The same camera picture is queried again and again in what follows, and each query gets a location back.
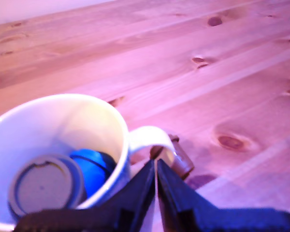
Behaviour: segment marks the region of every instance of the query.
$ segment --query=white wall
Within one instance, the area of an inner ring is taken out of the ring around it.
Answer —
[[[0,0],[0,24],[111,0]]]

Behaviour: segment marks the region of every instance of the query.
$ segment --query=gray lid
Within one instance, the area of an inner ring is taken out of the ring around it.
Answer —
[[[79,167],[69,157],[41,156],[14,177],[9,204],[19,217],[43,209],[75,207],[83,196],[83,183]]]

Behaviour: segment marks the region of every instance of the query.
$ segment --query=wooden surface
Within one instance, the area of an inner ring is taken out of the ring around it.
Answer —
[[[186,182],[217,206],[290,211],[290,0],[117,0],[0,25],[0,115],[72,92],[177,134]]]

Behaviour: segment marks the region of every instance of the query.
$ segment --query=mug rim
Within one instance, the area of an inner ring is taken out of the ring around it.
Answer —
[[[128,162],[129,131],[128,131],[127,123],[124,120],[123,116],[120,114],[120,112],[115,107],[107,103],[106,101],[93,97],[91,95],[79,94],[79,93],[61,93],[61,94],[54,94],[54,95],[49,95],[49,96],[33,99],[31,101],[20,104],[10,109],[9,111],[5,112],[3,115],[1,115],[0,123],[2,123],[6,118],[10,117],[11,115],[25,108],[31,107],[34,104],[43,102],[45,100],[50,101],[53,99],[67,98],[67,97],[73,98],[73,99],[79,98],[79,99],[84,99],[84,100],[91,100],[91,101],[97,102],[100,105],[103,105],[107,110],[109,110],[115,115],[116,119],[118,120],[118,123],[120,124],[122,128],[122,133],[123,133],[123,145],[122,145],[120,158],[112,174],[95,194],[93,194],[91,197],[89,197],[87,200],[85,200],[84,202],[82,202],[76,207],[76,209],[86,209],[86,208],[91,207],[96,202],[98,202],[108,192],[108,190],[111,189],[111,187],[114,185],[119,175],[123,171],[124,167],[126,166],[126,163]],[[7,223],[0,222],[0,231],[12,231],[14,228],[15,228],[15,224],[7,224]]]

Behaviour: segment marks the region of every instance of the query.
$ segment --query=blue ball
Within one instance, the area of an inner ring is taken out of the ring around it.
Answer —
[[[70,157],[82,170],[87,197],[102,187],[116,167],[113,158],[103,152],[81,149],[72,152]]]

